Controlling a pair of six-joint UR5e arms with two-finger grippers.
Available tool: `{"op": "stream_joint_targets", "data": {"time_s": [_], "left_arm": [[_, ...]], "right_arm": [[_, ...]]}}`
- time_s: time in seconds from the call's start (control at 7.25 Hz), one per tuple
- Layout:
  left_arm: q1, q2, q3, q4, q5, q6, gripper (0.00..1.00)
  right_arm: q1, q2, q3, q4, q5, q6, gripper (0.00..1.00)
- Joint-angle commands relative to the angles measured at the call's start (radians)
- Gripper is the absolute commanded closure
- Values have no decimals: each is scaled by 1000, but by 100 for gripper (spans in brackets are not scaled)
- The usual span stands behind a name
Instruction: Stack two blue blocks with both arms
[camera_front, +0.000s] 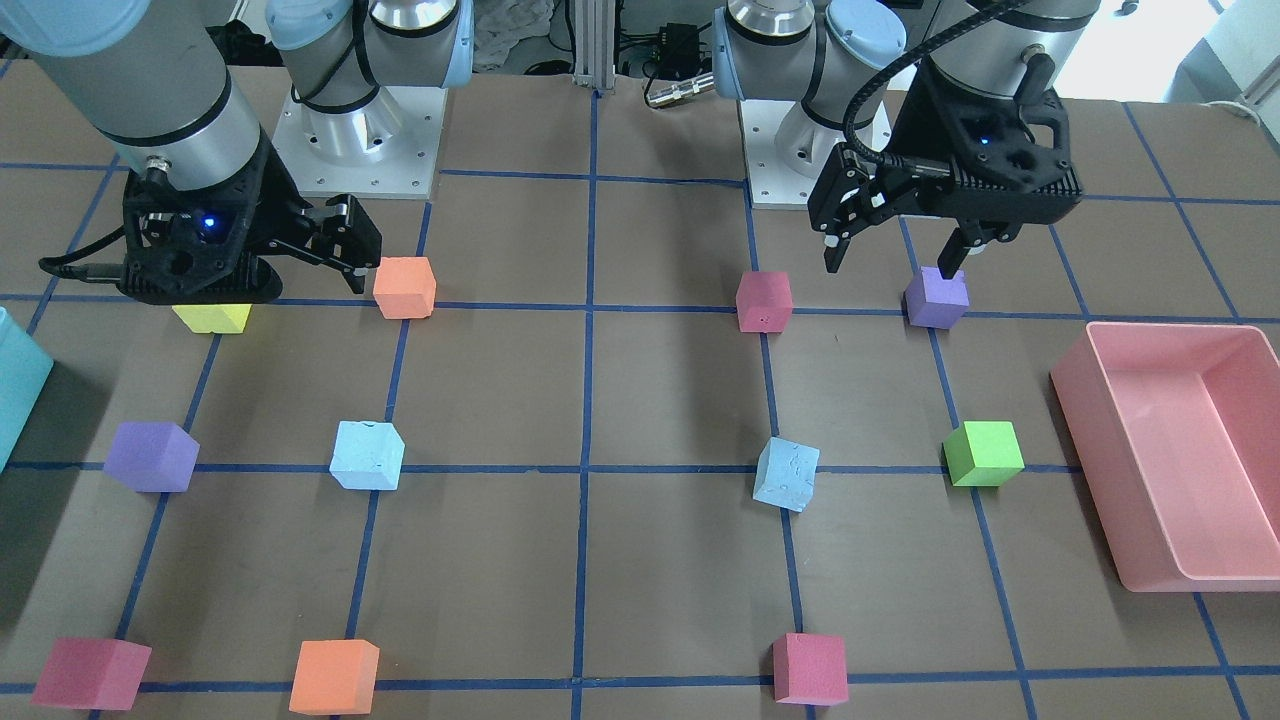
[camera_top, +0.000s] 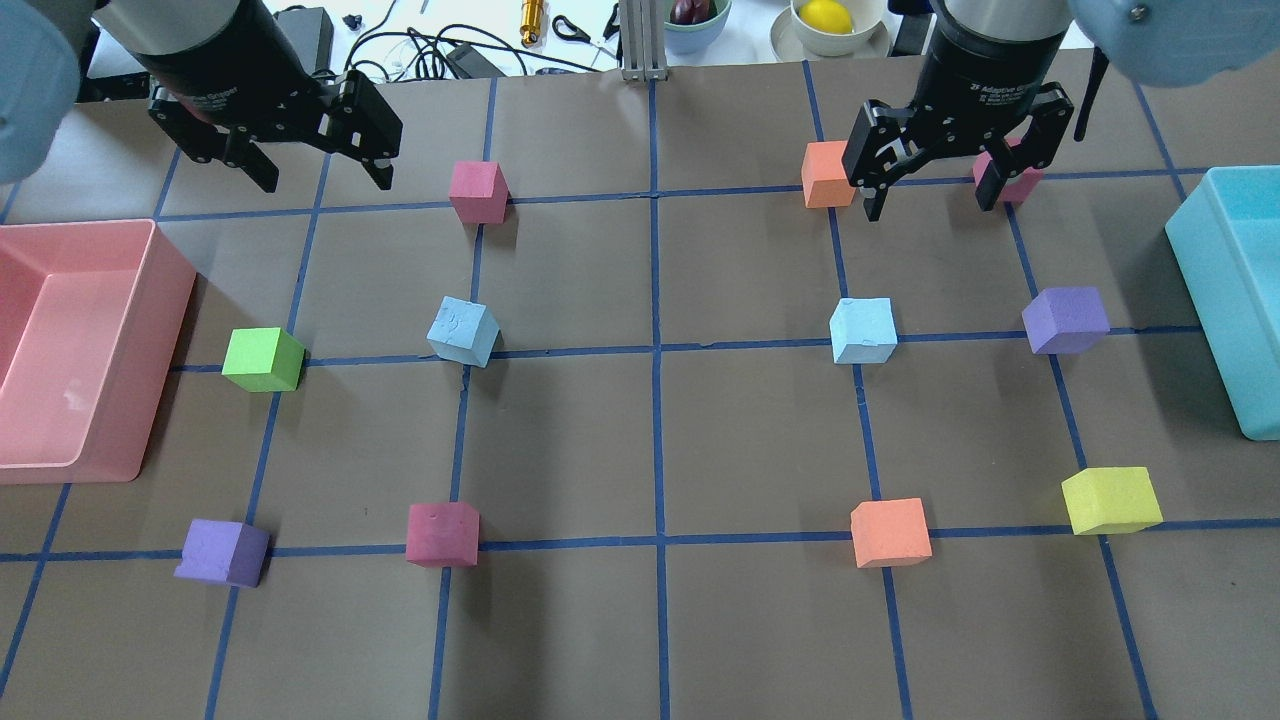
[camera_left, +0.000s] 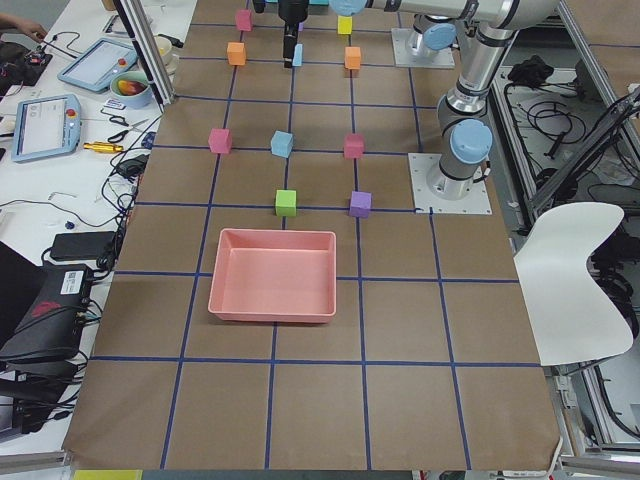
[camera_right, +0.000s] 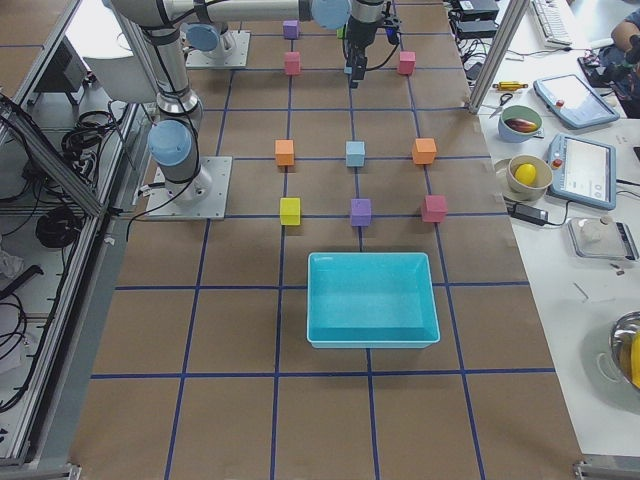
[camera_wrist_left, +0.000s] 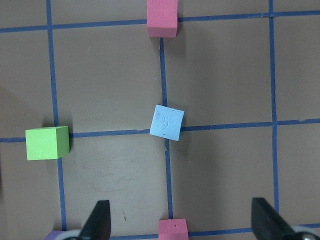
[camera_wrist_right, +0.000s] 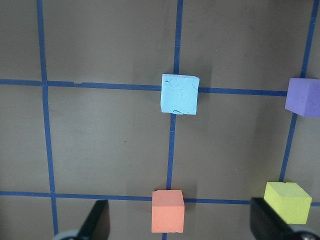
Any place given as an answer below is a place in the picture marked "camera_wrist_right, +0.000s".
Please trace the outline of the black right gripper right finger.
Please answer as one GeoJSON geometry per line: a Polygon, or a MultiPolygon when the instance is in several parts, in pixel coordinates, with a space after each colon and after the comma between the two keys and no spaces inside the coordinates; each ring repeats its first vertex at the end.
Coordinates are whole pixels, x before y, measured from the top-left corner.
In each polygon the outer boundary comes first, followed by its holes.
{"type": "Polygon", "coordinates": [[[308,231],[294,231],[261,197],[250,200],[249,225],[256,240],[308,240],[308,231]]]}

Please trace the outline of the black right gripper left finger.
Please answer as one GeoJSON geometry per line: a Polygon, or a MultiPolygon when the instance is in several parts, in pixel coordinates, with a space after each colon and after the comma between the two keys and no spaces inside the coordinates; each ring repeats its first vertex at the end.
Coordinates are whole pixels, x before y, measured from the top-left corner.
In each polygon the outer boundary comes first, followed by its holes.
{"type": "Polygon", "coordinates": [[[111,221],[108,200],[97,200],[80,228],[77,237],[81,240],[107,240],[111,221]]]}

